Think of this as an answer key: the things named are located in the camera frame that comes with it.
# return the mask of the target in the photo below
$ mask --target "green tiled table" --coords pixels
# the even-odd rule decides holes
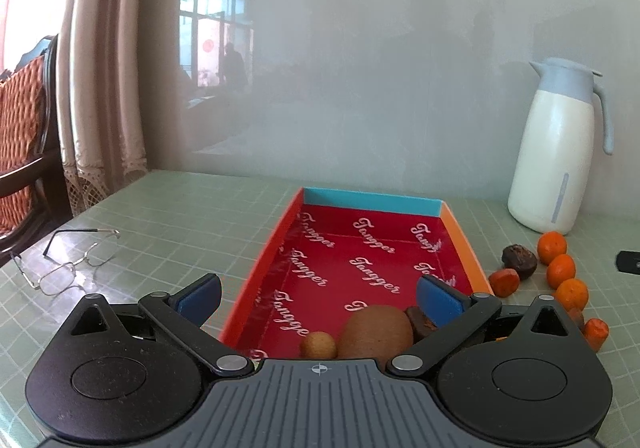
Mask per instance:
[[[32,448],[42,436],[24,400],[24,383],[40,352],[85,293],[113,303],[150,291],[174,292],[208,271],[221,274],[224,300],[203,326],[218,335],[254,259],[298,186],[282,181],[156,171],[91,208],[65,228],[118,229],[120,250],[100,268],[79,266],[76,284],[58,297],[31,289],[12,263],[0,270],[0,446]],[[500,203],[450,200],[453,213],[487,274],[500,267],[502,249],[532,250],[538,234],[524,229]],[[62,234],[57,254],[75,260],[94,237]],[[38,262],[46,241],[23,257]],[[583,216],[568,236],[578,276],[589,285],[586,317],[611,328],[600,359],[614,386],[614,402],[600,431],[609,447],[640,448],[640,277],[617,273],[619,250],[640,250],[640,223]],[[543,269],[508,299],[529,304],[548,293]]]

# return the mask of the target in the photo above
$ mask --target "white thermos jug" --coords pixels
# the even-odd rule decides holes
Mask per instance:
[[[544,233],[571,230],[580,209],[593,154],[595,92],[602,104],[603,149],[613,154],[613,125],[602,76],[570,60],[530,63],[540,75],[524,129],[509,193],[509,212],[525,226]]]

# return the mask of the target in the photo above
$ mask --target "carrot piece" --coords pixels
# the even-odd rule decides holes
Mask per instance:
[[[574,323],[578,326],[581,333],[584,333],[584,316],[582,315],[582,311],[577,307],[572,307],[569,311],[567,311],[569,318],[574,321]]]
[[[584,325],[584,338],[593,352],[598,352],[608,337],[609,326],[605,322],[598,318],[587,320]]]
[[[516,292],[520,285],[520,277],[515,269],[501,269],[489,276],[489,285],[496,297],[507,298]]]

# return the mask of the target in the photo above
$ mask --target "silver screw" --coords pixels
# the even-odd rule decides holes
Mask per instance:
[[[402,354],[391,360],[391,364],[398,370],[418,370],[422,367],[422,360],[418,356]]]
[[[238,356],[237,354],[227,354],[218,358],[216,365],[220,370],[226,370],[233,372],[234,370],[241,370],[247,366],[249,362],[244,356]]]

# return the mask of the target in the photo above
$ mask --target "glasses lens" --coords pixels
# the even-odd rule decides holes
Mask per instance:
[[[111,260],[118,251],[118,238],[115,234],[107,235],[94,242],[86,252],[86,261],[90,266],[101,266]]]
[[[75,278],[74,267],[70,264],[64,264],[47,273],[40,280],[40,290],[48,297],[59,295],[74,283]]]

